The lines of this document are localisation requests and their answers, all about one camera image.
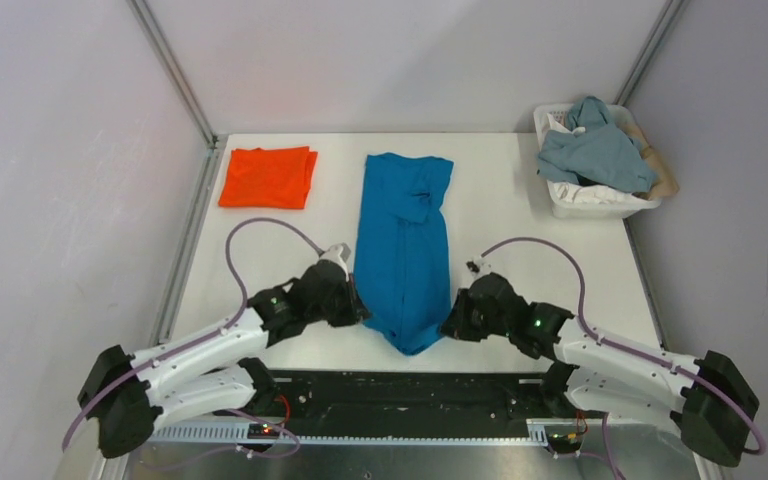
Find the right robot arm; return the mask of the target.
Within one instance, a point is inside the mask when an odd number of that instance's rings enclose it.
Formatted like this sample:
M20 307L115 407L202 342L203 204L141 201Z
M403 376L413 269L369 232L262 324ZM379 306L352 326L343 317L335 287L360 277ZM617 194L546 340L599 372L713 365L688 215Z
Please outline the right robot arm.
M554 417L580 410L646 423L724 467L738 466L749 451L747 423L760 402L722 353L697 358L591 336L571 311L529 303L495 273L459 290L441 332L472 342L498 335L531 358L551 360L540 399Z

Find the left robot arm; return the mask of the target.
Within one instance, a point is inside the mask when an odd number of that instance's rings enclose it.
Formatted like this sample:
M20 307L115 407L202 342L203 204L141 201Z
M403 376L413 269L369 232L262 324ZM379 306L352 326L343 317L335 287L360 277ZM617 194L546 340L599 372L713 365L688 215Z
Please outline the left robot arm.
M234 317L179 341L131 354L107 348L77 401L83 418L98 423L101 455L121 457L193 417L240 408L265 415L277 387L260 352L318 321L340 328L370 316L346 268L319 260L301 277L258 292Z

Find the white laundry basket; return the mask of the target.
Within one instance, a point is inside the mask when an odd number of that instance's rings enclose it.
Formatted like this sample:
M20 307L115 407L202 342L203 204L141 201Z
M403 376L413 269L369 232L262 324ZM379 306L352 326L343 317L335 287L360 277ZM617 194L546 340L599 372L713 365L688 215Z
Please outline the white laundry basket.
M537 135L538 150L541 151L545 144L546 134L543 128L546 125L544 115L551 113L556 120L566 126L566 114L572 107L572 103L554 103L538 105L533 112L533 120ZM626 219L640 211L652 210L660 207L663 199L649 201L637 198L635 203L621 203L616 205L608 204L571 204L559 200L554 193L549 192L548 182L550 181L542 174L540 177L546 182L548 195L551 202L553 215L559 219Z

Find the folded orange t shirt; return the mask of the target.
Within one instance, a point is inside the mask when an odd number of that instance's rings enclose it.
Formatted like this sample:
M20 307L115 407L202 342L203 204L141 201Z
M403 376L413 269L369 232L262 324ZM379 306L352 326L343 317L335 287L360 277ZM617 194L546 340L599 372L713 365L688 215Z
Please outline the folded orange t shirt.
M218 206L302 210L317 160L309 146L234 149Z

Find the grey blue t shirt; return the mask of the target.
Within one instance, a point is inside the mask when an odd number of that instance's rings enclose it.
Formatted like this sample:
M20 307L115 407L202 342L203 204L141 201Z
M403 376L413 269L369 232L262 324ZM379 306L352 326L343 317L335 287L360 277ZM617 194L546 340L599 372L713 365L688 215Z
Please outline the grey blue t shirt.
M549 130L536 156L544 179L575 185L604 185L641 194L654 185L656 172L641 156L643 143L626 134L605 102L587 96L567 110L564 132Z

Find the beige t shirt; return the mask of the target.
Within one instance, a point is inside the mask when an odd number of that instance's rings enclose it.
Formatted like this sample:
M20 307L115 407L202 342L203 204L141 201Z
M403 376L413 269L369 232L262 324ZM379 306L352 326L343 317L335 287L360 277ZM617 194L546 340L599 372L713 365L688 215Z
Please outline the beige t shirt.
M646 193L636 193L635 196L649 201L675 196L680 191L679 184L667 162L649 143L641 128L633 123L625 123L621 129L631 138L641 142L641 158L656 174L651 189Z

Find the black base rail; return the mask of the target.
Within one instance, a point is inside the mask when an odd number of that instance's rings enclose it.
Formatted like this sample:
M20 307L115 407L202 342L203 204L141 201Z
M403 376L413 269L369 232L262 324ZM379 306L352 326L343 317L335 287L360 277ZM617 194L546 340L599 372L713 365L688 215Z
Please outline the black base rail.
M277 396L245 408L282 419L309 442L510 440L529 422L566 421L572 409L540 390L539 373L407 373L277 370Z

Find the right aluminium frame post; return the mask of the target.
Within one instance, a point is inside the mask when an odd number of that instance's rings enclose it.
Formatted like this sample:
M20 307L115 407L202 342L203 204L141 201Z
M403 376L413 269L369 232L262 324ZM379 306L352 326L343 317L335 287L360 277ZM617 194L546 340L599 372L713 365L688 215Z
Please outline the right aluminium frame post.
M633 62L614 103L627 106L643 82L644 77L654 64L658 54L666 45L669 36L680 21L687 8L687 0L668 0L665 2L644 44Z

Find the aluminium frame post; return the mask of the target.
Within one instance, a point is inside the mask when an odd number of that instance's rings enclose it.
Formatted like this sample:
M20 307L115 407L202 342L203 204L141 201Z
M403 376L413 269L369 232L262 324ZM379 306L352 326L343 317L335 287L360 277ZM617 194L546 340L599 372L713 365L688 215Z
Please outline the aluminium frame post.
M128 0L127 4L142 29L148 44L154 51L162 70L167 75L184 109L194 123L199 136L208 149L213 149L218 142L217 134L211 126L150 2L146 0Z
M668 0L665 2L644 44L633 62L614 103L627 106L643 82L644 77L654 64L658 54L666 45L669 36L680 21L687 8L687 0Z

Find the left aluminium frame post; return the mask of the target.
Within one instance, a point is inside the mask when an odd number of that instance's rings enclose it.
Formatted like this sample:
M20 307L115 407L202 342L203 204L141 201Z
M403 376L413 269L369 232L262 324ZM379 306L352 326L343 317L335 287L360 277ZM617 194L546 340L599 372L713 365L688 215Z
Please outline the left aluminium frame post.
M148 44L154 51L162 70L167 75L184 109L194 123L199 136L208 149L213 149L218 142L217 134L211 126L150 2L146 0L128 0L127 4L142 29Z

